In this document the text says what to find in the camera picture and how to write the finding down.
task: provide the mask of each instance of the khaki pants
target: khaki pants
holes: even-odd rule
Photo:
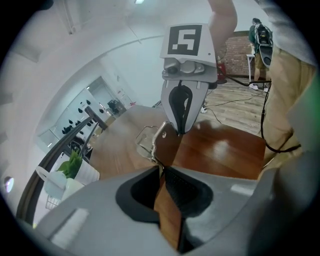
[[[316,67],[307,64],[284,50],[274,46],[270,65],[272,86],[265,105],[263,135],[274,149],[285,150],[299,144],[287,120],[287,112],[311,83]],[[301,148],[288,153],[274,153],[265,148],[264,164],[274,159],[265,169],[279,167],[294,156],[302,153]]]

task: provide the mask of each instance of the black railing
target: black railing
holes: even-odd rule
[[[66,146],[72,141],[72,139],[84,128],[87,123],[91,120],[98,121],[97,124],[92,129],[90,136],[87,138],[85,144],[82,148],[85,148],[89,142],[90,137],[94,133],[97,125],[101,127],[102,130],[106,129],[106,124],[97,117],[97,115],[93,111],[89,111],[90,116],[79,123],[75,128],[69,131],[66,135],[63,136],[59,142],[52,147],[52,149],[45,155],[42,161],[39,163],[38,166],[44,168],[48,172],[52,169],[55,162],[61,155],[63,151],[66,150]],[[28,183],[26,184],[22,196],[20,198],[16,217],[29,223],[30,225],[33,224],[35,211],[37,202],[41,193],[41,190],[44,186],[44,181],[39,177],[36,171],[32,174],[31,178],[29,179]]]

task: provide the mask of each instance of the person's arm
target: person's arm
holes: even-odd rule
[[[253,45],[255,45],[255,43],[256,43],[256,38],[255,38],[254,34],[255,34],[255,26],[251,26],[250,30],[249,30],[249,41]]]
[[[214,50],[217,52],[235,31],[238,17],[232,0],[208,0],[208,2],[212,9],[209,29]]]

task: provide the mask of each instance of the person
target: person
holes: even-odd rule
[[[266,70],[266,77],[265,79],[267,81],[270,80],[270,72],[269,69],[266,68],[266,66],[264,65],[262,58],[261,58],[261,54],[260,54],[260,50],[259,50],[259,43],[256,40],[256,30],[259,26],[264,26],[266,28],[267,31],[269,31],[269,36],[272,38],[272,33],[270,31],[270,29],[265,26],[262,25],[260,19],[258,18],[253,18],[252,19],[252,26],[250,27],[249,30],[249,41],[251,42],[251,44],[253,44],[254,46],[254,56],[255,56],[255,60],[254,60],[254,81],[258,81],[259,77],[260,77],[260,70]],[[249,85],[250,88],[254,89],[254,90],[258,90],[258,85],[256,83],[252,83]]]
[[[273,30],[273,54],[270,64],[272,86],[265,106],[263,135],[273,149],[286,150],[299,145],[287,120],[287,112],[312,83],[317,62],[308,43],[294,22],[271,0],[255,0],[269,17]],[[265,170],[277,168],[302,149],[278,153],[266,148]]]

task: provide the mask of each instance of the wooden board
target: wooden board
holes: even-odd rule
[[[136,151],[135,139],[144,126],[158,126],[166,120],[161,108],[134,106],[120,116],[98,138],[90,164],[100,179],[135,172],[153,163]],[[209,174],[257,179],[262,168],[264,141],[248,132],[217,124],[197,122],[183,136],[173,165]],[[159,212],[160,230],[177,248],[181,215],[165,185],[161,186],[154,209]]]

